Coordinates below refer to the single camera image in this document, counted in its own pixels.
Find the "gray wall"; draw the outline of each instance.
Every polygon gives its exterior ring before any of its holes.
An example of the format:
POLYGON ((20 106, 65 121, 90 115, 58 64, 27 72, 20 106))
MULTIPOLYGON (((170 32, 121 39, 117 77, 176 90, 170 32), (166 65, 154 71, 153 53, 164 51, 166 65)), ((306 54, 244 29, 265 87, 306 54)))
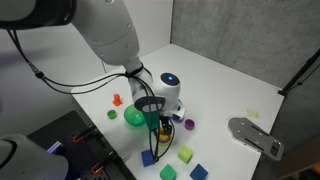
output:
MULTIPOLYGON (((320 48, 320 1, 175 0, 171 41, 282 88, 320 48)), ((320 132, 319 71, 280 110, 286 152, 320 132)))

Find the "red object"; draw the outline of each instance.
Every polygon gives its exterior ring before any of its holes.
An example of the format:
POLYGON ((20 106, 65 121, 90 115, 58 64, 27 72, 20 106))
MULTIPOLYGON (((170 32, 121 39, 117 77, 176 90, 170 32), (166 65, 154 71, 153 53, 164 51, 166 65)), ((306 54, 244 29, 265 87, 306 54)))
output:
POLYGON ((113 105, 115 106, 120 106, 122 104, 121 100, 120 100, 120 95, 119 94, 115 94, 113 95, 113 105))
POLYGON ((94 175, 99 174, 103 170, 103 168, 104 167, 99 165, 99 163, 98 163, 95 166, 93 166, 93 168, 91 169, 91 173, 94 174, 94 175))
POLYGON ((320 165, 312 168, 312 171, 320 175, 320 165))
POLYGON ((74 143, 82 143, 82 142, 83 142, 83 136, 79 137, 78 139, 73 138, 72 141, 73 141, 74 143))

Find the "white tabletop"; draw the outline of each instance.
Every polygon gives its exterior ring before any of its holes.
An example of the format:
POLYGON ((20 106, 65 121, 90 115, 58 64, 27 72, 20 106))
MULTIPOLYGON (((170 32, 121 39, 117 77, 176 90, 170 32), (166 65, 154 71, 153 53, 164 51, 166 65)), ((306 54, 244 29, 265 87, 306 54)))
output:
MULTIPOLYGON (((170 164, 177 171, 177 179, 187 180, 200 163, 209 172, 208 179, 251 179, 260 153, 234 141, 227 122, 231 117, 247 117, 249 108, 258 111, 260 118, 248 119, 270 132, 283 101, 283 96, 277 94, 279 88, 172 44, 141 59, 154 79, 164 72, 179 77, 180 99, 187 107, 185 117, 196 123, 193 131, 186 130, 183 124, 175 124, 174 143, 158 163, 143 167, 141 151, 149 149, 147 127, 132 128, 124 120, 124 109, 132 104, 127 79, 119 78, 97 91, 74 96, 134 176, 139 180, 160 179, 160 171, 170 164), (124 102, 120 107, 112 104, 115 93, 124 102), (115 120, 107 118, 111 109, 118 113, 115 120), (183 145, 194 152, 189 164, 177 157, 183 145)), ((118 72, 124 72, 124 68, 109 74, 118 72)))

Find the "green cube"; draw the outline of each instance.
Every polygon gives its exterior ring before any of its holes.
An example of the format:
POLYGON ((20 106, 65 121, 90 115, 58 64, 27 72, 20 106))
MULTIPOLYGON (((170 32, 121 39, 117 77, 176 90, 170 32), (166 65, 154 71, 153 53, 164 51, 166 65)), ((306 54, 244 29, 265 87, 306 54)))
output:
POLYGON ((175 180, 177 172, 167 164, 160 172, 160 177, 162 180, 175 180))
POLYGON ((192 150, 187 146, 183 146, 178 153, 178 157, 184 163, 188 164, 192 158, 192 150))

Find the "gray metal plate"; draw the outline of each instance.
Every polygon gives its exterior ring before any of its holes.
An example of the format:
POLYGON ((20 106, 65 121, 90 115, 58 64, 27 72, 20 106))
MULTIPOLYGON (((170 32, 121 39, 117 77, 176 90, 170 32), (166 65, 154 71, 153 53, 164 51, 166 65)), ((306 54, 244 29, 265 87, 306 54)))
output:
POLYGON ((284 145, 247 118, 232 118, 228 126, 232 136, 244 145, 257 149, 270 159, 281 160, 284 145))

